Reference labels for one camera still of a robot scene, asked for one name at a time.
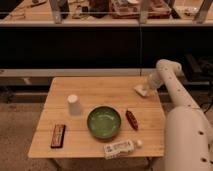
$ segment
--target red chili pepper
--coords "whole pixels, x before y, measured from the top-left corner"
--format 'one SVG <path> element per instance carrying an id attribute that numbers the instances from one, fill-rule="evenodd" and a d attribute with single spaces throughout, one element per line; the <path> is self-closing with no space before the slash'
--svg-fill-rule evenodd
<path id="1" fill-rule="evenodd" d="M 137 131 L 138 122 L 131 111 L 129 111 L 129 110 L 126 111 L 126 118 L 127 118 L 128 122 L 130 123 L 131 127 Z"/>

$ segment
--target floor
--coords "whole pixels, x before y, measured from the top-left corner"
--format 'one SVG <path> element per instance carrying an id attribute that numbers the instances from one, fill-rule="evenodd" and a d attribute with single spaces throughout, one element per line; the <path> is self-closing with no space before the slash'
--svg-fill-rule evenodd
<path id="1" fill-rule="evenodd" d="M 55 167 L 44 159 L 30 159 L 27 157 L 30 143 L 38 123 L 46 93 L 16 93 L 16 96 L 5 102 L 5 93 L 0 94 L 0 171 L 55 171 Z M 192 92 L 199 102 L 208 100 L 207 92 Z M 172 104 L 166 92 L 160 92 L 165 113 L 172 109 Z M 207 112 L 207 118 L 213 123 L 213 109 Z M 141 171 L 141 165 L 146 159 L 116 159 L 104 160 L 88 159 L 72 160 L 71 170 L 74 171 Z M 154 171 L 163 171 L 163 159 L 159 159 Z"/>

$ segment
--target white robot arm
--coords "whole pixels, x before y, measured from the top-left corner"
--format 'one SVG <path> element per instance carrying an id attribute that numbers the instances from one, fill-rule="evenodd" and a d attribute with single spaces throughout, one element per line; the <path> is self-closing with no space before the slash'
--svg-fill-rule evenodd
<path id="1" fill-rule="evenodd" d="M 146 83 L 135 89 L 147 96 L 150 89 L 165 84 L 174 104 L 166 119 L 165 171 L 212 171 L 213 129 L 199 105 L 177 79 L 176 75 L 180 73 L 179 63 L 162 59 Z"/>

